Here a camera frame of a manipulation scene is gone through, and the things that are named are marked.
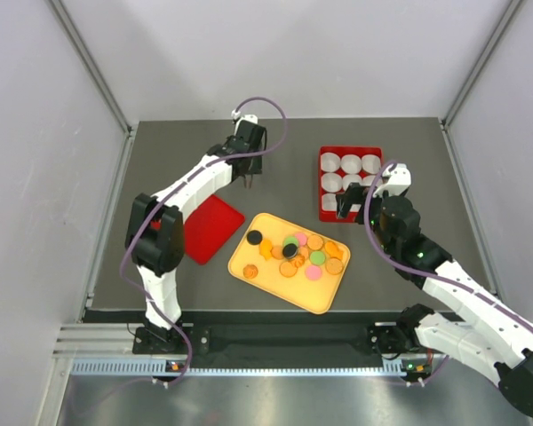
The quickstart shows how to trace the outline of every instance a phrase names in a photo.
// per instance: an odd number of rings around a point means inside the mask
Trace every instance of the pink disc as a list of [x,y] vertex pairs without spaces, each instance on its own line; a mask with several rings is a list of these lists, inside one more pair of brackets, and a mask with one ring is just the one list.
[[315,264],[311,264],[306,268],[306,278],[308,278],[311,281],[319,280],[322,277],[322,268],[320,266],[316,266]]
[[308,237],[304,233],[295,233],[294,236],[298,240],[298,244],[300,246],[305,246],[306,242],[308,241]]

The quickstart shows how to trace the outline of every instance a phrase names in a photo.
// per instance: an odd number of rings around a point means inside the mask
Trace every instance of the black table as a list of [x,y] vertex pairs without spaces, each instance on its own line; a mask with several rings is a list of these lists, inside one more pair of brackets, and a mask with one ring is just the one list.
[[[281,134],[278,120],[265,120],[269,143]],[[144,309],[142,294],[118,276],[131,203],[183,176],[207,149],[231,134],[229,120],[141,122],[123,182],[95,288],[95,309]],[[359,225],[328,224],[317,214],[317,155],[320,146],[379,146],[387,160],[408,165],[409,198],[420,212],[423,233],[440,243],[480,283],[487,285],[472,227],[449,153],[435,118],[294,119],[287,143],[264,159],[264,174],[252,189],[242,180],[218,196],[241,211],[245,223],[205,266],[185,257],[178,270],[179,303],[184,310],[286,311],[298,307],[254,288],[227,271],[227,262],[250,221],[272,213],[345,243],[352,252],[332,311],[399,311],[415,303],[443,306],[399,277],[373,251]],[[139,280],[133,266],[128,273]]]

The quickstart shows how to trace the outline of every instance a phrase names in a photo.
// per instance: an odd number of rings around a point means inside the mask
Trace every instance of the black disc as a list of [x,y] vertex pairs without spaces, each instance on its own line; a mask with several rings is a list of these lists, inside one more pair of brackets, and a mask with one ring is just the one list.
[[298,246],[296,244],[287,244],[282,249],[282,255],[287,259],[292,259],[298,254]]
[[247,233],[247,241],[253,246],[258,246],[263,241],[263,234],[259,231],[250,231]]

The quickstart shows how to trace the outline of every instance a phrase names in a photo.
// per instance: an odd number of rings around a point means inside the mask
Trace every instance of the green disc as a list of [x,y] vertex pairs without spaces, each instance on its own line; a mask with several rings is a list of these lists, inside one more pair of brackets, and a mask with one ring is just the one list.
[[326,255],[324,255],[321,251],[313,251],[310,255],[310,262],[313,264],[323,264],[326,261]]
[[286,237],[284,239],[283,247],[288,246],[289,244],[294,244],[296,247],[299,247],[298,238],[296,237]]

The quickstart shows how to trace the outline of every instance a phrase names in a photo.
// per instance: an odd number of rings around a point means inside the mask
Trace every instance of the metal floor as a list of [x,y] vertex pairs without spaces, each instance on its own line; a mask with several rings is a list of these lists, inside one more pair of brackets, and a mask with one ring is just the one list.
[[[522,426],[515,411],[483,377],[449,361],[425,388],[406,389],[369,377],[190,377],[164,390],[151,383],[122,389],[85,417],[125,377],[71,377],[59,426]],[[76,412],[68,407],[74,399]]]

